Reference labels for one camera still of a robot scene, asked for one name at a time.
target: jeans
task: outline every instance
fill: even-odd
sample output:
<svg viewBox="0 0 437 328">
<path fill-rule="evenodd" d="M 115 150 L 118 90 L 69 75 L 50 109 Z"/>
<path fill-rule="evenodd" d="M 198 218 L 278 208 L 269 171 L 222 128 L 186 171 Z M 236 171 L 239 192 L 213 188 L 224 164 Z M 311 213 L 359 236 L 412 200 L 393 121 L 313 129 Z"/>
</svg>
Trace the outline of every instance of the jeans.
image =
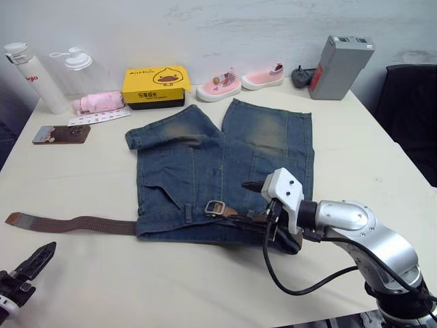
<svg viewBox="0 0 437 328">
<path fill-rule="evenodd" d="M 267 202 L 243 189 L 285 167 L 313 193 L 310 113 L 291 113 L 234 99 L 220 131 L 197 106 L 126 133 L 138 150 L 137 236 L 147 240 L 261 245 L 262 236 L 204 215 L 220 200 L 247 216 L 261 214 Z M 272 243 L 295 254 L 287 241 Z"/>
</svg>

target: gray power bank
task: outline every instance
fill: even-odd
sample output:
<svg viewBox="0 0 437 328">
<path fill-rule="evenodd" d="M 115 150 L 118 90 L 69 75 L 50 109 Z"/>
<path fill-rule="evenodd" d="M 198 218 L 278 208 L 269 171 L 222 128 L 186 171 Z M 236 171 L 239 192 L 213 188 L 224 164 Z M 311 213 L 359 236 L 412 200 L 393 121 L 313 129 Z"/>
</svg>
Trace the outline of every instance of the gray power bank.
<svg viewBox="0 0 437 328">
<path fill-rule="evenodd" d="M 374 51 L 370 38 L 329 36 L 309 85 L 309 95 L 312 99 L 342 99 Z"/>
</svg>

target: small card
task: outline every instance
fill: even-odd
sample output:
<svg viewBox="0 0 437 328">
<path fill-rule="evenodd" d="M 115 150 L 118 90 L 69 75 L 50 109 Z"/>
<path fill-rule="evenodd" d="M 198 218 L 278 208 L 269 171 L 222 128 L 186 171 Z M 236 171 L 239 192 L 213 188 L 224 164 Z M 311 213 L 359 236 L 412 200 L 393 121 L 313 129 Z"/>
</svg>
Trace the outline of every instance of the small card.
<svg viewBox="0 0 437 328">
<path fill-rule="evenodd" d="M 114 109 L 113 111 L 102 111 L 100 113 L 94 113 L 84 116 L 79 116 L 78 118 L 72 118 L 68 121 L 68 126 L 84 125 L 84 124 L 95 124 L 106 121 L 115 120 L 117 118 L 124 118 L 130 115 L 129 108 Z"/>
<path fill-rule="evenodd" d="M 85 126 L 42 126 L 32 142 L 35 145 L 83 144 L 87 139 L 89 125 Z"/>
</svg>

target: children's shoe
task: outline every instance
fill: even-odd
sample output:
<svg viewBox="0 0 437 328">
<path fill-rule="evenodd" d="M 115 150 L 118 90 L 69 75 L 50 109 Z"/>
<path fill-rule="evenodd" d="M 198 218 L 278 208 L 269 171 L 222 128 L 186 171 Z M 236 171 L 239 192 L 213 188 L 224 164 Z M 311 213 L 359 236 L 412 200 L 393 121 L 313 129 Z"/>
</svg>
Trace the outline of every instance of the children's shoe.
<svg viewBox="0 0 437 328">
<path fill-rule="evenodd" d="M 214 77 L 211 81 L 197 88 L 196 95 L 208 102 L 219 101 L 241 92 L 240 77 L 231 68 L 229 72 Z"/>
<path fill-rule="evenodd" d="M 254 74 L 243 75 L 241 84 L 249 90 L 258 90 L 262 87 L 272 87 L 282 84 L 284 80 L 284 67 L 277 64 L 272 70 L 265 70 Z"/>
</svg>

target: black chair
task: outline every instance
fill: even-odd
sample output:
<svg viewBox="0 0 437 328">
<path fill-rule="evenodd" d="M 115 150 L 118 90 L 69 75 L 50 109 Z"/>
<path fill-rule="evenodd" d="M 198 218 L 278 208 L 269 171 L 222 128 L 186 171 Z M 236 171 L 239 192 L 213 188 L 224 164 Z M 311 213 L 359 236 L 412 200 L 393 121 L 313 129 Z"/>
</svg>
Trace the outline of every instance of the black chair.
<svg viewBox="0 0 437 328">
<path fill-rule="evenodd" d="M 374 117 L 437 187 L 437 65 L 386 69 Z"/>
</svg>

